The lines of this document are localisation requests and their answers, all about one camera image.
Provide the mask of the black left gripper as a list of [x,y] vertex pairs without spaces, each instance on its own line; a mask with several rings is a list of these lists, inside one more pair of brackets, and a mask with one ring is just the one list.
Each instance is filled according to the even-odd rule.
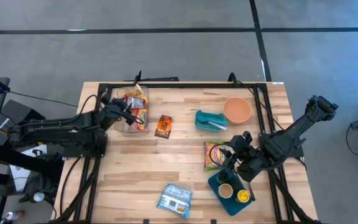
[[[102,97],[102,104],[104,105],[99,112],[100,125],[113,125],[124,113],[130,113],[132,103],[127,103],[123,98]],[[126,123],[131,126],[137,121],[137,117],[133,115],[126,116]]]

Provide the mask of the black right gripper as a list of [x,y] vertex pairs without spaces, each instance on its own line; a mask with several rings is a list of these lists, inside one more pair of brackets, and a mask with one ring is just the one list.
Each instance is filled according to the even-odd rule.
[[224,149],[223,154],[225,160],[222,164],[222,170],[228,174],[232,173],[235,163],[240,160],[243,161],[249,156],[249,151],[253,149],[250,145],[252,136],[250,133],[243,133],[242,135],[235,135],[226,143],[230,149]]

